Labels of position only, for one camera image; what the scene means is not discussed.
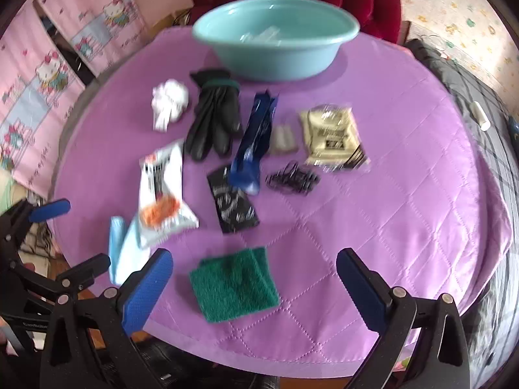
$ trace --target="white crumpled tissue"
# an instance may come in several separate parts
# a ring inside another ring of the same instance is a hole
[[[168,124],[175,123],[189,102],[189,93],[186,86],[176,80],[168,80],[153,88],[153,130],[165,132]]]

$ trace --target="black glove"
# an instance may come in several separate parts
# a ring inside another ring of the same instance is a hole
[[[201,70],[190,76],[201,91],[185,150],[194,161],[205,159],[211,146],[220,157],[228,156],[232,138],[242,134],[238,83],[224,69]]]

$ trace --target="hello kitty print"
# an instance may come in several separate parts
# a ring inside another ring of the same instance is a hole
[[[0,39],[0,168],[48,195],[61,131],[84,85],[25,5]]]
[[[97,76],[147,42],[134,0],[38,0]]]
[[[51,51],[43,58],[36,67],[36,74],[40,79],[40,91],[46,97],[61,92],[68,85],[68,66],[58,51]]]
[[[58,143],[84,85],[27,0],[0,39],[0,167],[47,197]],[[147,39],[134,0],[37,0],[97,76]]]

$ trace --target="round table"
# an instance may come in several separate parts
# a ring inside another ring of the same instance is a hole
[[[90,103],[68,144],[54,193],[72,204],[53,224],[71,265],[107,253],[110,217],[130,221],[136,213],[139,158],[185,137],[192,123],[198,89],[189,72],[217,65],[190,28],[173,28],[125,63]],[[151,90],[167,79],[188,86],[191,104],[178,123],[160,133],[152,130]],[[321,182],[307,196],[262,185],[260,194],[250,197],[260,225],[224,235],[207,173],[231,158],[211,152],[205,162],[194,163],[185,157],[184,200],[200,227],[162,244],[175,267],[146,331],[239,369],[301,378],[351,375],[377,335],[365,327],[337,276],[335,259],[344,247],[354,248],[390,286],[417,297],[449,292],[461,311],[468,308],[510,238],[509,225],[502,215],[496,220],[503,212],[499,191],[450,96],[425,67],[361,33],[316,77],[241,81],[241,86],[243,124],[255,93],[268,88],[279,95],[274,123],[290,124],[299,144],[296,154],[266,156],[263,177],[292,159],[304,162],[298,111],[322,103],[353,107],[370,163],[357,171],[315,169]],[[257,246],[267,246],[281,304],[231,322],[207,323],[189,272],[203,258]],[[92,290],[99,294],[107,286],[105,274]]]

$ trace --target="beige packet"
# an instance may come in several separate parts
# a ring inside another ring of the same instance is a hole
[[[300,114],[307,164],[327,170],[354,169],[368,161],[351,108],[320,105]]]

